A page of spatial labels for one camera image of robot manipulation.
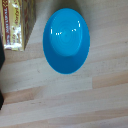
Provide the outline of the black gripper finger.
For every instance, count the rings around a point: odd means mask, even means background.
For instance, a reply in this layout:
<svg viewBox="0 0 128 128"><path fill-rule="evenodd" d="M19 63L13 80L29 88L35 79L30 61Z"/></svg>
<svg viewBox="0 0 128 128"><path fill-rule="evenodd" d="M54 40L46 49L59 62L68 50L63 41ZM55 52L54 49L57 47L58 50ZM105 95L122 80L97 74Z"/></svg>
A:
<svg viewBox="0 0 128 128"><path fill-rule="evenodd" d="M4 55L3 44L0 37L0 70L3 66L4 61L5 61L5 55Z"/></svg>
<svg viewBox="0 0 128 128"><path fill-rule="evenodd" d="M3 94L2 94L2 92L0 90L0 110L1 110L1 108L3 106L3 103L4 103L4 97L3 97Z"/></svg>

